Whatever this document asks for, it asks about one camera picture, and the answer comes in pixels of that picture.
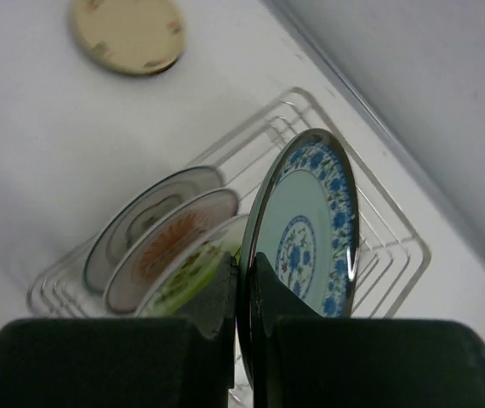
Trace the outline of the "beige cream plate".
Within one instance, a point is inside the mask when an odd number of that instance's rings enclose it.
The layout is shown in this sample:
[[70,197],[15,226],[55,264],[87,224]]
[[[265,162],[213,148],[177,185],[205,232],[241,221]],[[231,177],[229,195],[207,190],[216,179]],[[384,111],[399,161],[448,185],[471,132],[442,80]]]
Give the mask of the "beige cream plate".
[[124,75],[155,75],[185,51],[185,22],[173,1],[72,1],[69,21],[82,51]]

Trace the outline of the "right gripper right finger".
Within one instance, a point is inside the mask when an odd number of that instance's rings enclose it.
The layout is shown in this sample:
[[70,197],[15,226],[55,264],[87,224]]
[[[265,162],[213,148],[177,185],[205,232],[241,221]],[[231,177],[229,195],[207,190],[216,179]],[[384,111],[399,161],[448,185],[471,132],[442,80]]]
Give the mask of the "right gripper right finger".
[[485,344],[449,320],[325,318],[251,269],[257,407],[485,407]]

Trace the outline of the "dark grey blue plate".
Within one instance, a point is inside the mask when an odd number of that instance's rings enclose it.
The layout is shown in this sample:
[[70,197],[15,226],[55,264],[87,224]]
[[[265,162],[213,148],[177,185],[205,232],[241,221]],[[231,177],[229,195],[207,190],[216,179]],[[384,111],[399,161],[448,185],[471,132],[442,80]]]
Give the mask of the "dark grey blue plate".
[[322,317],[348,317],[357,280],[359,208],[354,174],[332,133],[311,128],[281,150],[251,207],[242,239],[237,330],[252,380],[250,278],[265,254],[276,277]]

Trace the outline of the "green plate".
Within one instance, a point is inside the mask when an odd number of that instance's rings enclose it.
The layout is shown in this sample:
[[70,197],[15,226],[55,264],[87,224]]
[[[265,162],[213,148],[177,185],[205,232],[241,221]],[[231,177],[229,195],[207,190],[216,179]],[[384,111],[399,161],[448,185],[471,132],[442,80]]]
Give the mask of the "green plate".
[[192,299],[213,278],[225,252],[240,258],[241,241],[203,244],[169,275],[147,304],[151,316],[170,315]]

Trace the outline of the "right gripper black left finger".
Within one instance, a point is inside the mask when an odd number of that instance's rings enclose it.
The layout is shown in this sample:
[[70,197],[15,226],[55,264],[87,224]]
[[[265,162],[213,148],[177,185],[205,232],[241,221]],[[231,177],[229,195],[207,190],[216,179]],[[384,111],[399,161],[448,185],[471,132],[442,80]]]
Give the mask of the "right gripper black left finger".
[[15,320],[0,330],[0,407],[225,407],[237,263],[162,318]]

